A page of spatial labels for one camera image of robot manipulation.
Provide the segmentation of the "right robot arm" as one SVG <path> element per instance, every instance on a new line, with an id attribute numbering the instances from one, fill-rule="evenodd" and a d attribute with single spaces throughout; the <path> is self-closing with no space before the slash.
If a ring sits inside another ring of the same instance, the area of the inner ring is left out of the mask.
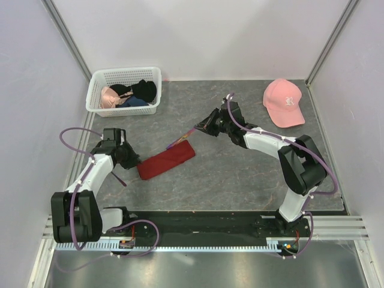
<path id="1" fill-rule="evenodd" d="M 279 160 L 288 191 L 278 209 L 280 217 L 275 220 L 274 226 L 279 235 L 289 236 L 296 230 L 296 220 L 303 214 L 309 194 L 328 175 L 320 163 L 323 158 L 311 137 L 303 135 L 295 138 L 273 134 L 245 122 L 239 109 L 233 112 L 230 116 L 227 109 L 216 108 L 194 128 L 215 137 L 224 133 L 235 145 Z"/>

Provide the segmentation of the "dark red cloth napkin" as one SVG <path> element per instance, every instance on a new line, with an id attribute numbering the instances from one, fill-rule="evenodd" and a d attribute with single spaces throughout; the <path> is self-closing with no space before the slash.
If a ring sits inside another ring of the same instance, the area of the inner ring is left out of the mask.
<path id="1" fill-rule="evenodd" d="M 194 149 L 189 141 L 185 140 L 138 164 L 138 173 L 142 180 L 149 180 L 173 169 L 195 156 L 196 153 Z"/>

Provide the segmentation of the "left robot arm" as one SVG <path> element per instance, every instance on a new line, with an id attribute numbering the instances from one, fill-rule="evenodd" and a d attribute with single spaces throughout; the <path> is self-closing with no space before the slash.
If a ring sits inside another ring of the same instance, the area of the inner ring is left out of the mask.
<path id="1" fill-rule="evenodd" d="M 134 168 L 140 163 L 139 155 L 127 142 L 124 129 L 105 128 L 97 135 L 101 140 L 91 152 L 64 144 L 85 154 L 88 162 L 77 179 L 65 191 L 55 192 L 50 200 L 55 241 L 71 243 L 77 250 L 89 242 L 97 242 L 110 229 L 119 236 L 125 236 L 132 227 L 126 208 L 100 209 L 96 195 L 117 165 L 125 170 Z"/>

